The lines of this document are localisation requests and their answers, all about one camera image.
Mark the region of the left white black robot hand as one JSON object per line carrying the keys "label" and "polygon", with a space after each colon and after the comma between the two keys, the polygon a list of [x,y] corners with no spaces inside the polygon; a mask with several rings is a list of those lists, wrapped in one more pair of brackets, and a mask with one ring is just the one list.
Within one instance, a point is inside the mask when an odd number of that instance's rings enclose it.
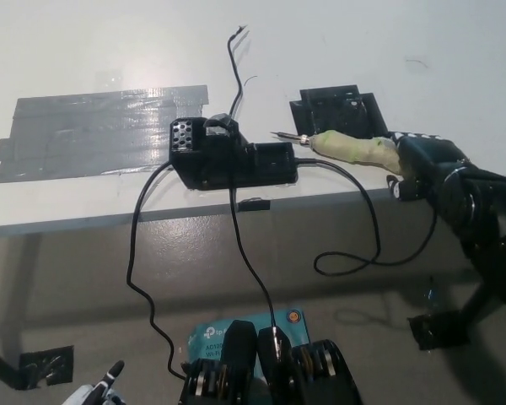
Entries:
{"label": "left white black robot hand", "polygon": [[95,385],[80,386],[62,405],[124,405],[123,397],[112,388],[124,368],[124,361],[117,361]]}

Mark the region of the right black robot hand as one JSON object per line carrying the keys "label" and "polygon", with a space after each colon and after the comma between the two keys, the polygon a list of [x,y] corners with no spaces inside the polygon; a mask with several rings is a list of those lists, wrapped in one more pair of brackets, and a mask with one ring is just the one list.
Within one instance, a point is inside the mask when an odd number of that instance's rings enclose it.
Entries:
{"label": "right black robot hand", "polygon": [[401,180],[386,177],[390,193],[397,200],[410,202],[429,199],[435,184],[454,169],[468,164],[468,157],[450,140],[419,132],[390,132],[396,146]]}

